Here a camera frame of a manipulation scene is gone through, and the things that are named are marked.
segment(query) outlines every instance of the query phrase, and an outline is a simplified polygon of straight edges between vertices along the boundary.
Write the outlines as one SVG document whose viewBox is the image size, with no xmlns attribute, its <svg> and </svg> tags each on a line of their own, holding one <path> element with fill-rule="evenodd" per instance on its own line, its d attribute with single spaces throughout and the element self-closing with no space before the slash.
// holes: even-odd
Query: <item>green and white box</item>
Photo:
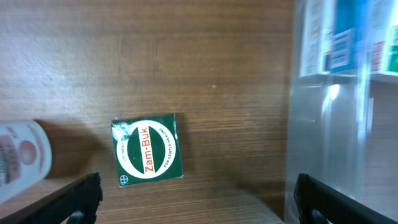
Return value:
<svg viewBox="0 0 398 224">
<path fill-rule="evenodd" d="M 327 75 L 331 65 L 331 41 L 335 0 L 306 0 L 300 77 Z"/>
<path fill-rule="evenodd" d="M 121 187 L 183 177 L 175 114 L 111 122 Z"/>
<path fill-rule="evenodd" d="M 373 0 L 369 38 L 372 75 L 398 75 L 398 1 Z"/>
</svg>

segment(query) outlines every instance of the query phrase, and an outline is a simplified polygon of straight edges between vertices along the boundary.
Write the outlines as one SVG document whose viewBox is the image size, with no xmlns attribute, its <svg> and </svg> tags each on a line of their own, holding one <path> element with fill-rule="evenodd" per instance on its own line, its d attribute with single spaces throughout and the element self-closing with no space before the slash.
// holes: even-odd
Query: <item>brown wooden surface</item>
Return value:
<svg viewBox="0 0 398 224">
<path fill-rule="evenodd" d="M 36 119 L 49 176 L 99 172 L 98 223 L 279 223 L 293 0 L 0 0 L 0 119 Z M 109 122 L 177 113 L 185 177 L 119 188 Z"/>
</svg>

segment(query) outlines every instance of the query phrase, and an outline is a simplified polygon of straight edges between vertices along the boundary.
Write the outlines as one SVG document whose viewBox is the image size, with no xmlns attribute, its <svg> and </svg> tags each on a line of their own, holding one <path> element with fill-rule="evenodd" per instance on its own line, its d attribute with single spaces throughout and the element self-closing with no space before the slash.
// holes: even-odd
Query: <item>white circle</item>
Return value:
<svg viewBox="0 0 398 224">
<path fill-rule="evenodd" d="M 173 137 L 173 134 L 163 125 L 160 124 L 156 121 L 151 121 L 151 120 L 143 120 L 143 121 L 137 121 L 134 122 L 130 125 L 130 130 L 133 133 L 136 128 L 139 126 L 149 126 L 153 128 L 155 131 L 158 132 L 158 134 L 162 137 L 164 146 L 165 146 L 165 154 L 164 154 L 164 160 L 157 172 L 154 173 L 147 173 L 143 174 L 139 172 L 131 163 L 129 154 L 127 153 L 127 144 L 129 142 L 129 139 L 123 140 L 123 141 L 118 141 L 118 145 L 116 147 L 116 154 L 118 156 L 118 160 L 122 168 L 128 172 L 130 175 L 141 178 L 141 179 L 150 179 L 157 177 L 159 175 L 162 175 L 169 167 L 172 165 L 175 157 L 175 152 L 176 152 L 176 146 L 175 146 L 175 140 Z M 169 151 L 170 151 L 170 158 L 168 157 L 167 153 L 167 148 L 169 146 Z"/>
<path fill-rule="evenodd" d="M 126 175 L 121 175 L 119 180 L 121 184 L 126 184 L 127 182 L 129 182 L 129 177 Z"/>
</svg>

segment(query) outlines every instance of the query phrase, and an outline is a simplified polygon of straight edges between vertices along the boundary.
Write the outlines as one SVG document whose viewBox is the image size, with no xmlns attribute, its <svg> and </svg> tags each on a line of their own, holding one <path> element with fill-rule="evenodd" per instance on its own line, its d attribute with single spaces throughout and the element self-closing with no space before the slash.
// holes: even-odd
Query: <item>bayer logo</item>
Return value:
<svg viewBox="0 0 398 224">
<path fill-rule="evenodd" d="M 126 175 L 121 175 L 119 180 L 120 184 L 126 184 L 129 181 L 129 178 Z"/>
</svg>

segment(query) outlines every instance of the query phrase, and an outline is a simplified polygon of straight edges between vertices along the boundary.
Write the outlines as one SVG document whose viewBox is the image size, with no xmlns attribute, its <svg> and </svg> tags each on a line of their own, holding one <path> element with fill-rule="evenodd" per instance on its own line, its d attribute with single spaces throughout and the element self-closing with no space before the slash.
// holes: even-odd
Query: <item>white ring logo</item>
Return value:
<svg viewBox="0 0 398 224">
<path fill-rule="evenodd" d="M 150 179 L 157 177 L 159 175 L 162 175 L 167 169 L 170 168 L 174 161 L 175 157 L 175 140 L 173 137 L 173 134 L 163 125 L 160 124 L 156 121 L 150 121 L 150 120 L 143 120 L 143 121 L 137 121 L 135 123 L 132 123 L 130 125 L 130 133 L 133 133 L 136 128 L 139 128 L 140 126 L 147 126 L 153 128 L 157 133 L 162 137 L 164 146 L 165 146 L 165 154 L 164 154 L 164 160 L 156 172 L 148 172 L 143 174 L 142 172 L 139 172 L 131 163 L 129 155 L 127 153 L 127 144 L 129 142 L 129 139 L 123 139 L 119 138 L 118 140 L 118 145 L 116 147 L 116 153 L 118 156 L 118 160 L 120 165 L 123 167 L 123 169 L 128 172 L 130 175 L 141 178 L 141 179 Z"/>
</svg>

